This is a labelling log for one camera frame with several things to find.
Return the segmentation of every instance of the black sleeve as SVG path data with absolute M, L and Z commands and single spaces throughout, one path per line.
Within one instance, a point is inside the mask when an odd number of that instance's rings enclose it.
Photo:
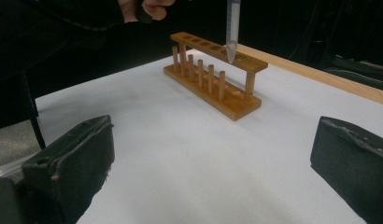
M 86 29 L 123 24 L 118 0 L 29 0 L 50 15 Z

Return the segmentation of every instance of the pipette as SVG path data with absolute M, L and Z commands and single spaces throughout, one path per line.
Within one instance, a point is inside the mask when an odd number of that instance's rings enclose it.
M 229 63 L 233 63 L 238 43 L 241 0 L 227 0 L 226 49 Z

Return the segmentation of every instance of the wooden peg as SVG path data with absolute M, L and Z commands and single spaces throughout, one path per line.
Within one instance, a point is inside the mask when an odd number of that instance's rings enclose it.
M 255 88 L 255 73 L 247 73 L 245 81 L 245 100 L 249 100 L 253 95 L 253 89 Z
M 198 60 L 198 85 L 200 88 L 204 87 L 204 65 L 203 60 Z
M 184 77 L 186 74 L 186 45 L 179 43 L 180 54 L 180 74 Z
M 188 58 L 189 58 L 189 80 L 192 81 L 194 79 L 194 58 L 192 54 L 190 54 Z
M 225 72 L 220 71 L 219 72 L 219 100 L 220 101 L 223 101 L 224 99 L 225 79 L 226 79 Z
M 210 64 L 208 66 L 208 93 L 212 94 L 213 91 L 213 80 L 214 80 L 214 65 Z
M 172 56 L 174 58 L 174 71 L 178 72 L 179 61 L 177 59 L 177 46 L 172 47 Z

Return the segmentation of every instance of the test tube rack base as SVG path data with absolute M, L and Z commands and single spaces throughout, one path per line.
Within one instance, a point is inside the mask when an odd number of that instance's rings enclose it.
M 193 92 L 201 99 L 218 109 L 234 121 L 261 107 L 262 100 L 253 95 L 255 74 L 267 67 L 267 63 L 237 52 L 231 64 L 247 72 L 245 89 L 225 80 L 225 72 L 215 75 L 214 65 L 205 70 L 204 62 L 194 64 L 193 55 L 186 59 L 186 46 L 200 50 L 224 62 L 227 61 L 226 48 L 187 33 L 171 35 L 179 47 L 173 47 L 174 63 L 163 71 L 176 82 Z

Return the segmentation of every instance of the person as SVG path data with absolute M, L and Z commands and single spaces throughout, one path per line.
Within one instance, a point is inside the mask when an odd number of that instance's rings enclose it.
M 23 121 L 16 76 L 52 55 L 74 48 L 99 49 L 106 30 L 137 21 L 140 7 L 154 20 L 175 0 L 0 0 L 0 128 Z

